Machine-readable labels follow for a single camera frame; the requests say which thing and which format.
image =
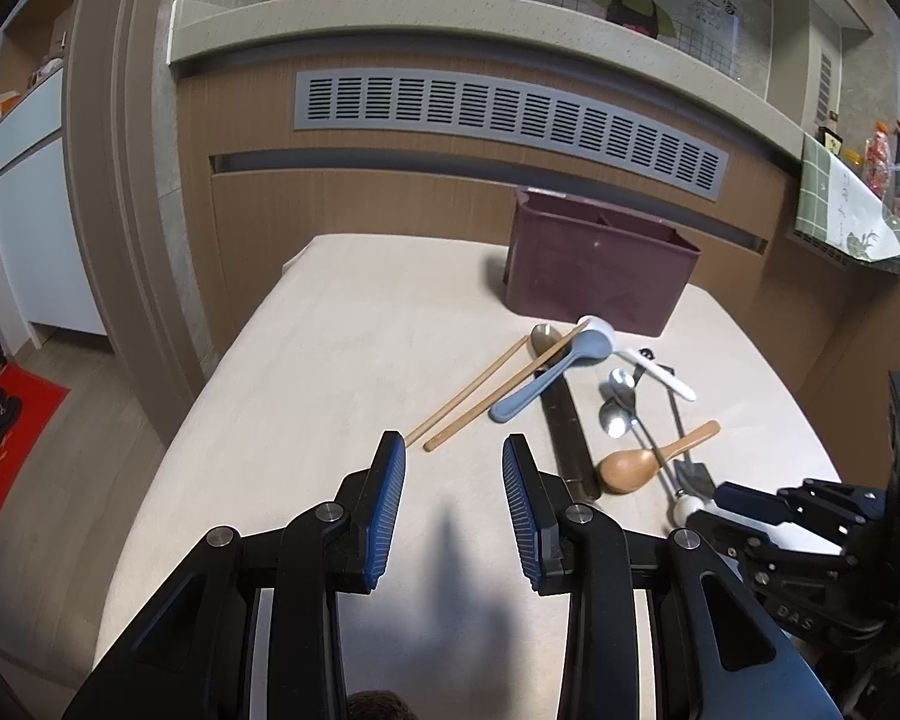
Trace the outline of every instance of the white cabinet door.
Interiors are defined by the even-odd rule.
[[[62,139],[0,176],[0,252],[24,319],[106,334],[70,215]]]
[[[0,168],[61,127],[63,70],[58,70],[0,122]]]

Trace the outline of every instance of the table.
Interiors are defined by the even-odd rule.
[[[344,475],[370,465],[384,430],[410,432],[528,333],[535,321],[501,302],[505,257],[504,247],[475,242],[315,238],[168,449],[114,573],[97,660],[206,531],[282,528],[332,499]],[[653,348],[696,389],[696,402],[680,404],[687,430],[711,418],[722,424],[694,450],[718,483],[775,491],[805,476],[839,478],[787,389],[703,290],[684,290],[660,338],[620,335]],[[598,384],[618,365],[611,358],[567,373],[594,459],[636,446],[633,436],[610,439],[597,422]],[[674,440],[664,389],[641,383],[638,403],[656,440]],[[506,425],[479,418],[433,453],[422,442],[410,447],[386,574],[370,596],[340,597],[349,692],[393,689],[428,720],[556,716],[568,596],[538,597],[521,571],[501,479],[510,433],[525,434],[540,469],[556,473],[539,403]],[[659,480],[605,495],[599,506],[626,529],[669,531]],[[652,672],[644,669],[641,685],[648,699]],[[653,717],[649,700],[642,714]]]

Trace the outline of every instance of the countertop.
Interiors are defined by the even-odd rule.
[[[501,303],[505,256],[499,245],[408,236],[310,242],[168,448],[114,572],[97,660],[210,528],[283,528],[332,499],[344,474],[370,464],[384,430],[408,434],[527,333],[535,320]],[[698,400],[680,401],[688,429],[720,421],[720,435],[693,451],[718,483],[773,491],[805,476],[837,479],[792,395],[704,290],[684,290],[660,338],[619,338],[651,346],[696,389]],[[519,350],[453,415],[529,359]],[[636,446],[632,435],[610,439],[597,420],[598,386],[617,365],[626,364],[611,359],[566,374],[595,459]],[[655,440],[674,440],[663,387],[644,378],[637,403]],[[386,574],[370,596],[340,596],[350,692],[393,689],[420,717],[556,715],[568,598],[538,597],[521,571],[501,476],[510,433],[524,434],[538,467],[556,472],[539,403],[506,425],[481,416],[432,453],[422,442],[408,449]],[[670,529],[659,479],[630,495],[604,495],[598,507],[630,530]],[[834,548],[792,524],[774,530],[793,548]],[[652,673],[646,605],[636,610],[644,674]],[[262,689],[263,676],[254,669],[251,690]],[[641,685],[641,717],[650,718],[653,682]]]
[[[640,76],[754,132],[794,159],[803,131],[720,71],[615,23],[529,0],[274,0],[227,10],[173,4],[168,61],[369,31],[469,35],[552,50]]]

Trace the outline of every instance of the metal screw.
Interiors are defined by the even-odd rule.
[[[683,549],[697,549],[700,546],[700,534],[689,528],[680,528],[677,533],[674,533],[674,541]]]
[[[233,529],[226,525],[218,525],[207,533],[207,543],[212,547],[226,547],[233,541]]]
[[[321,522],[336,522],[338,519],[343,517],[343,506],[338,504],[336,501],[322,503],[317,506],[316,514],[317,519],[319,519]]]
[[[589,506],[583,506],[581,503],[568,506],[563,513],[567,519],[571,522],[576,522],[578,525],[586,525],[587,522],[593,519],[593,509]]]

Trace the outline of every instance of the chopstick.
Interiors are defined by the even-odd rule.
[[[410,434],[404,439],[404,442],[407,446],[410,446],[417,439],[419,439],[424,433],[426,433],[430,428],[436,425],[444,416],[447,416],[453,409],[456,409],[458,405],[463,403],[478,386],[480,386],[483,382],[487,381],[490,376],[494,375],[497,370],[500,370],[501,365],[504,364],[507,360],[509,360],[514,354],[517,353],[519,348],[523,346],[528,340],[530,336],[524,336],[517,343],[514,343],[507,351],[505,351],[500,357],[498,357],[495,361],[490,364],[490,367],[487,368],[484,372],[482,372],[476,379],[470,382],[467,386],[461,389],[456,395],[454,395],[450,400],[448,400],[442,408],[436,410],[429,418],[423,420],[422,423],[418,425],[418,427],[413,428],[413,431],[410,431]]]
[[[584,320],[580,324],[578,324],[573,330],[567,333],[563,338],[561,338],[557,343],[551,346],[547,351],[537,357],[533,362],[530,362],[523,370],[520,370],[514,375],[511,376],[508,380],[506,380],[503,384],[498,386],[497,389],[492,391],[487,397],[482,399],[480,403],[475,405],[472,409],[468,410],[464,415],[460,416],[452,423],[447,425],[447,427],[443,428],[437,435],[432,437],[429,442],[426,442],[423,445],[423,449],[425,452],[433,452],[439,445],[445,442],[449,437],[453,436],[459,430],[466,427],[470,424],[474,419],[480,416],[483,412],[485,412],[490,406],[496,403],[500,398],[510,392],[515,386],[520,384],[524,379],[530,376],[538,367],[541,367],[545,362],[550,360],[550,358],[554,357],[559,351],[567,346],[570,341],[573,341],[574,336],[577,333],[580,333],[583,328],[586,328],[586,325],[589,323],[589,319]]]

